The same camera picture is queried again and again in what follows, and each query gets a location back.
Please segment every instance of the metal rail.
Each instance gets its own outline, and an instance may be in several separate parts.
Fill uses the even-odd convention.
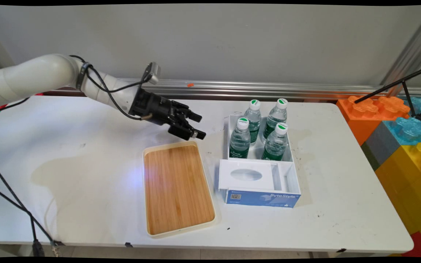
[[[137,82],[138,79],[121,79],[126,82]],[[261,101],[275,100],[280,97],[289,100],[338,100],[351,95],[362,97],[382,88],[380,85],[320,85],[294,83],[263,83],[263,82],[228,82],[200,80],[161,80],[157,85],[143,84],[143,88],[157,95],[171,99],[194,100],[248,100],[256,98]],[[421,97],[421,88],[408,88],[411,96]],[[47,95],[81,95],[75,89],[61,88],[48,92]],[[387,92],[379,93],[374,98],[386,96]],[[406,98],[402,92],[400,98]]]

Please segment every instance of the water bottle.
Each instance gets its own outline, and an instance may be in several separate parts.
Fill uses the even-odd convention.
[[[232,158],[247,158],[251,135],[249,134],[249,121],[247,118],[239,118],[237,127],[230,137],[230,153]]]
[[[288,126],[279,122],[276,124],[274,131],[268,136],[262,153],[262,160],[282,160],[285,148],[289,145],[287,139]]]
[[[286,99],[278,99],[276,106],[269,112],[266,120],[266,128],[264,129],[264,139],[267,139],[269,134],[274,131],[276,124],[279,122],[285,123],[287,121],[287,103]]]
[[[244,113],[244,117],[249,121],[249,134],[251,135],[251,143],[254,143],[258,138],[259,125],[261,124],[261,112],[259,108],[261,103],[259,100],[251,100],[249,108]]]

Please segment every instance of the red lego brick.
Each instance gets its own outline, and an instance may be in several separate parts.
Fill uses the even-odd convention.
[[[403,253],[402,256],[421,258],[421,233],[413,233],[412,235],[410,235],[410,237],[414,241],[414,249],[409,252]]]

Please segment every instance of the robotic arm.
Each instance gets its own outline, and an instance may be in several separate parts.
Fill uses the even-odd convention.
[[[34,58],[20,65],[0,69],[0,105],[57,88],[73,87],[84,92],[87,97],[110,105],[124,114],[137,115],[140,117],[138,119],[157,125],[167,123],[170,125],[168,132],[184,140],[189,140],[189,138],[202,140],[206,136],[206,133],[194,129],[186,120],[189,118],[200,122],[202,119],[187,105],[149,93],[140,85],[108,94],[87,78],[87,75],[97,84],[102,85],[103,81],[108,90],[116,90],[129,83],[102,72],[98,74],[101,80],[97,75],[89,75],[88,63],[77,58],[61,54]],[[152,62],[147,66],[143,80],[156,84],[159,74],[160,67]]]

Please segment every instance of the black cable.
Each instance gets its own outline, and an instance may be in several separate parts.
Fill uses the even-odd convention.
[[[19,205],[20,205],[20,207],[24,210],[24,211],[26,211],[26,212],[28,212],[28,213],[30,213],[26,208],[25,208],[25,206],[22,204],[22,202],[19,200],[19,198],[17,198],[17,196],[15,195],[15,193],[14,193],[14,191],[11,189],[11,187],[7,184],[7,182],[6,182],[6,180],[4,179],[4,177],[3,177],[3,175],[0,173],[0,178],[1,178],[1,180],[3,181],[3,183],[5,184],[5,186],[8,188],[8,190],[11,192],[11,194],[14,196],[14,198],[17,200],[17,202],[19,203]],[[53,238],[52,237],[50,237],[50,235],[45,231],[45,229],[42,227],[42,225],[40,225],[40,223],[38,222],[38,220],[36,219],[36,218],[34,218],[33,216],[31,217],[31,218],[33,218],[33,221],[34,221],[34,223],[35,224],[37,224],[37,226],[40,228],[40,230],[42,230],[42,232],[45,234],[45,236],[48,238],[48,240],[50,241],[50,243],[52,244],[52,245],[55,245],[56,243],[53,241]]]
[[[70,57],[73,57],[73,58],[78,58],[80,61],[82,61],[82,63],[85,63],[86,61],[83,59],[83,58],[81,58],[81,57],[79,57],[79,56],[76,56],[76,55],[69,55]],[[135,85],[139,85],[139,84],[142,84],[142,83],[144,83],[144,80],[141,80],[141,81],[139,81],[139,82],[135,82],[135,83],[132,83],[132,84],[129,84],[129,85],[125,85],[124,87],[121,87],[121,88],[117,88],[117,89],[114,89],[114,90],[109,90],[109,89],[105,89],[106,88],[106,86],[105,86],[105,88],[103,88],[102,86],[100,86],[95,80],[93,80],[92,79],[92,77],[90,77],[89,75],[87,75],[87,78],[89,78],[89,80],[91,81],[91,82],[93,82],[98,88],[100,88],[101,90],[103,90],[104,92],[107,92],[107,93],[115,93],[115,92],[118,92],[118,91],[120,91],[120,90],[124,90],[125,88],[129,88],[129,87],[133,87],[133,86],[135,86]]]
[[[85,60],[83,59],[83,58],[81,58],[81,57],[79,57],[79,56],[76,56],[76,55],[70,55],[70,57],[73,57],[73,58],[78,58],[80,61],[82,61],[83,63],[85,63]],[[103,88],[102,86],[100,86],[95,80],[93,80],[92,79],[92,77],[90,76],[90,73],[89,73],[89,69],[91,69],[91,70],[93,70],[94,71],[94,73],[95,73],[95,75],[97,75],[97,78],[100,80],[100,82],[102,83],[102,85],[105,87],[105,88]],[[142,86],[142,83],[144,83],[144,79],[145,79],[145,76],[146,76],[146,73],[144,72],[144,74],[143,74],[143,76],[142,76],[142,78],[141,78],[141,81],[139,81],[139,82],[136,82],[136,83],[133,83],[133,84],[129,84],[129,85],[126,85],[126,86],[124,86],[124,87],[121,87],[121,88],[119,88],[119,89],[116,89],[116,90],[114,90],[115,92],[116,91],[119,91],[119,90],[122,90],[122,89],[124,89],[124,88],[129,88],[129,87],[132,87],[133,85],[140,85],[139,86],[139,88]],[[100,74],[98,73],[98,71],[91,65],[90,67],[88,67],[87,68],[87,78],[92,82],[92,83],[94,83],[98,88],[100,88],[101,90],[103,90],[103,91],[105,91],[107,94],[108,94],[108,96],[110,97],[110,99],[111,99],[111,101],[113,102],[113,104],[117,107],[117,109],[123,114],[123,115],[125,115],[126,117],[128,117],[128,118],[130,118],[130,119],[133,119],[133,120],[142,120],[142,118],[137,118],[137,117],[133,117],[133,116],[131,116],[131,115],[129,115],[129,114],[127,114],[126,112],[124,112],[121,108],[120,108],[120,106],[118,105],[118,103],[116,102],[116,100],[113,98],[113,96],[111,95],[111,93],[112,93],[112,91],[110,91],[109,89],[108,89],[108,87],[107,87],[107,85],[105,84],[105,82],[103,81],[103,79],[102,79],[102,77],[100,76]]]
[[[0,196],[2,196],[4,199],[9,201],[11,204],[13,204],[16,208],[19,208],[20,210],[24,211],[30,216],[30,221],[32,223],[32,235],[34,237],[34,240],[37,239],[37,234],[35,233],[35,225],[34,225],[34,217],[32,216],[32,213],[30,213],[27,209],[21,207],[20,205],[16,204],[13,200],[11,200],[9,197],[7,197],[4,193],[0,192]]]
[[[97,72],[97,70],[94,67],[90,67],[89,69],[93,70],[94,73],[97,75],[97,78],[100,79],[100,82],[102,83],[102,85],[108,90],[107,85],[105,84],[105,82],[103,81],[102,77],[100,77],[100,74]],[[115,99],[113,98],[113,96],[110,94],[110,92],[107,92],[108,96],[110,97],[111,101],[113,102],[113,104],[118,108],[118,110],[123,113],[123,115],[125,115],[126,117],[133,119],[133,120],[142,120],[142,118],[136,118],[133,117],[129,114],[127,114],[126,112],[124,112],[120,106],[118,105],[118,103],[115,101]]]
[[[14,106],[17,106],[17,105],[19,105],[19,104],[25,103],[25,102],[26,102],[29,98],[25,98],[24,100],[22,100],[21,102],[18,102],[18,103],[16,103],[16,104],[12,104],[12,105],[10,105],[10,106],[4,107],[4,108],[0,108],[0,111],[2,111],[2,110],[7,110],[7,109],[12,108],[12,107],[14,107]]]

